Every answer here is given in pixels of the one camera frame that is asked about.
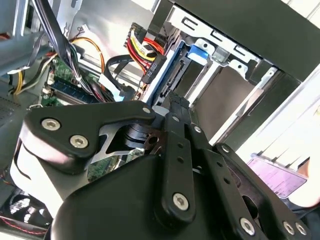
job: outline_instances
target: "black wire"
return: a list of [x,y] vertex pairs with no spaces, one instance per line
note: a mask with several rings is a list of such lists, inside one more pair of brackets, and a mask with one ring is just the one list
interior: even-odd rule
[[37,70],[37,72],[35,73],[34,77],[28,81],[25,85],[22,86],[21,90],[29,87],[30,85],[32,85],[33,83],[35,83],[35,81],[37,81],[37,79],[39,78],[40,74],[41,74],[41,71],[42,71],[42,68],[44,66],[44,64],[48,61],[48,58],[45,58],[43,59],[41,62],[40,62],[40,65],[39,65],[39,68]]
[[73,66],[71,65],[71,44],[61,32],[58,21],[50,7],[50,4],[48,3],[48,0],[32,0],[32,2],[42,27],[54,50],[57,52],[61,60],[65,62],[65,64],[71,68],[75,74],[78,74],[79,72],[76,72],[76,69],[72,68]]
[[130,63],[133,62],[134,60],[131,58],[129,54],[127,55],[119,55],[119,56],[114,56],[111,57],[105,65],[104,72],[103,74],[106,76],[106,78],[118,89],[122,90],[122,84],[120,84],[115,78],[112,76],[109,67],[114,65],[114,64],[121,64],[121,63]]

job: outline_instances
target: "black cable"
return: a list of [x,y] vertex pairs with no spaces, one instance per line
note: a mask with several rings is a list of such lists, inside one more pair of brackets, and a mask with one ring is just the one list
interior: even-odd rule
[[119,63],[118,66],[116,66],[116,68],[113,71],[113,73],[115,74],[114,79],[117,79],[118,75],[127,65],[128,65],[128,62],[122,62],[122,63]]
[[25,85],[22,86],[21,91],[24,90],[25,88],[29,87],[30,85],[32,85],[39,78],[41,71],[42,71],[42,68],[47,61],[48,61],[48,58],[45,58],[40,62],[39,68],[38,68],[37,72],[35,73],[34,77],[30,81],[28,81]]
[[106,76],[106,78],[118,89],[122,90],[122,84],[120,84],[115,78],[112,76],[109,67],[114,65],[114,64],[121,64],[121,63],[130,63],[133,62],[134,60],[131,58],[129,54],[127,55],[119,55],[119,56],[114,56],[111,57],[105,65],[104,72],[103,74]]
[[81,75],[77,68],[74,68],[74,54],[72,53],[73,46],[68,39],[63,35],[59,27],[58,21],[52,11],[48,0],[32,0],[34,9],[40,19],[42,27],[47,34],[50,43],[57,52],[60,59],[73,71],[77,79]]
[[40,47],[41,47],[41,42],[42,40],[44,39],[44,36],[46,34],[43,32],[41,33],[41,35],[38,37],[38,39],[35,41],[34,45],[33,45],[33,50],[32,50],[32,53],[31,53],[31,56],[30,56],[30,59],[29,59],[29,62],[28,64],[26,65],[26,67],[31,67],[36,59],[37,59],[37,56],[38,56],[38,53],[39,53],[39,50],[40,50]]

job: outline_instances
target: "cable bundle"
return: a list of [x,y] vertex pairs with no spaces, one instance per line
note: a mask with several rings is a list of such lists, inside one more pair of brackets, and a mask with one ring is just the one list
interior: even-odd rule
[[[34,9],[39,16],[42,27],[48,35],[49,41],[52,44],[56,53],[53,55],[59,56],[60,59],[72,70],[75,79],[79,82],[81,87],[89,94],[93,95],[99,102],[114,101],[110,92],[105,91],[98,83],[90,79],[85,79],[81,76],[78,56],[76,48],[71,44],[67,38],[62,34],[57,19],[47,0],[32,0]],[[73,42],[85,40],[90,42],[99,51],[101,57],[101,68],[104,70],[104,58],[99,47],[89,38],[79,37],[73,39]]]
[[[143,40],[147,43],[152,50],[146,49],[136,38],[134,30],[131,31],[129,35],[126,48],[129,52],[130,57],[133,61],[135,61],[143,71],[143,75],[145,75],[148,71],[148,68],[155,61],[157,55],[164,55],[165,51],[163,47],[161,47],[157,42],[151,40],[150,38],[145,37]],[[135,97],[142,96],[144,91],[147,89],[147,85],[143,84],[140,86],[141,81],[139,82],[138,91],[135,94]]]

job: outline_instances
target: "metal bracket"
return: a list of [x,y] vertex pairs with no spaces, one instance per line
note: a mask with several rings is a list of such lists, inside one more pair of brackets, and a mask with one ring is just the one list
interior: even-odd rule
[[81,8],[83,0],[62,0],[56,19],[59,23],[61,32],[68,38],[74,18]]

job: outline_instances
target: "screw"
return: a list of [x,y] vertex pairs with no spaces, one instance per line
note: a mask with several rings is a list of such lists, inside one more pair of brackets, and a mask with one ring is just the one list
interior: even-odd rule
[[84,149],[88,146],[88,140],[81,135],[74,135],[70,138],[70,143],[77,149]]
[[173,203],[181,211],[186,211],[189,208],[188,199],[178,192],[173,195]]
[[228,149],[226,146],[224,146],[224,145],[222,145],[222,150],[225,151],[226,153],[229,153],[229,152],[230,152],[229,149]]
[[255,228],[254,228],[254,226],[252,225],[252,223],[248,219],[242,217],[240,219],[240,224],[241,224],[241,227],[243,228],[243,230],[247,234],[249,234],[250,236],[255,235]]
[[299,223],[296,222],[295,226],[302,235],[307,235],[307,231]]
[[44,129],[47,129],[49,131],[56,131],[61,127],[60,122],[52,118],[44,119],[41,122],[41,125]]
[[201,129],[200,129],[200,127],[198,127],[198,126],[195,126],[195,127],[194,127],[194,130],[196,130],[198,133],[201,133]]
[[151,113],[151,111],[147,107],[143,107],[142,110],[147,114]]
[[288,233],[290,233],[291,235],[295,235],[295,230],[292,228],[292,226],[289,223],[284,221],[283,226],[284,226],[285,230],[287,230]]
[[172,117],[175,121],[180,122],[179,118],[177,118],[176,116]]

